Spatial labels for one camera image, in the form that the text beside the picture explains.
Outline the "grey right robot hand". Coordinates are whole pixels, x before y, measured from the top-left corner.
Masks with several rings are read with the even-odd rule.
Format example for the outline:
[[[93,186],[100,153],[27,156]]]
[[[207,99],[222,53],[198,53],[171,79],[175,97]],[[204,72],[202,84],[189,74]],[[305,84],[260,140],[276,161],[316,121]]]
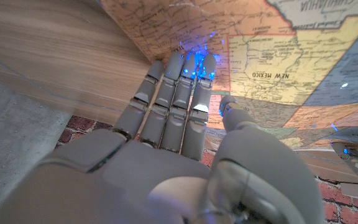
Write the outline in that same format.
[[[215,73],[213,54],[155,61],[112,130],[45,156],[0,223],[323,223],[308,166],[232,96],[213,163],[201,163]]]

